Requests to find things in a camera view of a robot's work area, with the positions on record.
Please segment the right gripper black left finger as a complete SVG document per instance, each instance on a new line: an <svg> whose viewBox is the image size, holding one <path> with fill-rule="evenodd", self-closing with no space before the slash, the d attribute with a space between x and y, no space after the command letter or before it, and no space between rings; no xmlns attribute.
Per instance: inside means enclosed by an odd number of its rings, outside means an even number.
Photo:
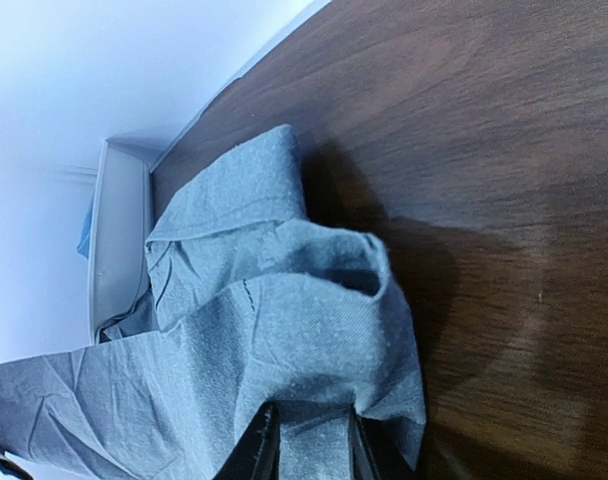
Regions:
<svg viewBox="0 0 608 480"><path fill-rule="evenodd" d="M275 404L263 404L217 473L216 480L277 480L279 456L279 410Z"/></svg>

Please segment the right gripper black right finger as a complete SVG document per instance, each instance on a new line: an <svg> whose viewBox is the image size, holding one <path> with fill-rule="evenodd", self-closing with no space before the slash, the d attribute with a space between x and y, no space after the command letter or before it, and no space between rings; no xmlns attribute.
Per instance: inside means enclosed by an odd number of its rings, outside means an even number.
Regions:
<svg viewBox="0 0 608 480"><path fill-rule="evenodd" d="M352 475L353 479L384 480L387 477L382 463L380 427L375 420L352 412Z"/></svg>

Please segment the grey long sleeve shirt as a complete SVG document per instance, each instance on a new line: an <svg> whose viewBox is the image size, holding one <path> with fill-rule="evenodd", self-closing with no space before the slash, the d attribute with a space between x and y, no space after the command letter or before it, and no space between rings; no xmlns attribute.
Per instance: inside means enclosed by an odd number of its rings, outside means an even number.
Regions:
<svg viewBox="0 0 608 480"><path fill-rule="evenodd" d="M426 425L411 311L375 236L312 222L293 130L182 187L145 243L157 327L0 364L14 457L98 479L211 479L266 403L284 479L347 479L350 419L415 467Z"/></svg>

